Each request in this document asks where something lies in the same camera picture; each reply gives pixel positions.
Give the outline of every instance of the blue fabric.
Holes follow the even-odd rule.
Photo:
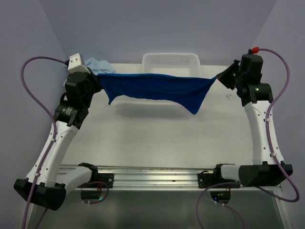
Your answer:
[[[120,95],[132,98],[169,100],[196,114],[213,79],[176,77],[163,74],[99,74],[109,104]]]
[[[95,75],[102,73],[114,73],[114,68],[109,64],[108,61],[98,61],[91,57],[85,61],[85,64]]]

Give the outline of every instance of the gray floor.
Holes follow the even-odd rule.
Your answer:
[[[41,229],[199,229],[196,191],[113,191],[100,204],[81,203],[80,191],[68,195],[57,211],[49,210]],[[230,206],[237,209],[248,229],[283,229],[275,199],[261,191],[233,191]],[[210,193],[200,203],[200,216],[207,229],[241,229],[238,216],[214,204]],[[35,207],[30,229],[42,208]]]

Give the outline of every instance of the white plastic basket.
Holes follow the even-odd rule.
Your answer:
[[[194,53],[147,53],[142,59],[142,73],[201,77],[201,67]]]

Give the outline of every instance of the red cap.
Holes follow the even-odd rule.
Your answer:
[[[258,53],[259,52],[259,47],[254,47],[251,49],[252,54]]]

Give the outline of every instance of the white tabletop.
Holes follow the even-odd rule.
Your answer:
[[[140,64],[113,64],[117,73],[140,73]],[[226,66],[202,66],[212,78]],[[213,168],[250,164],[252,140],[235,91],[217,80],[196,115],[169,101],[93,97],[89,115],[73,139],[63,165]]]

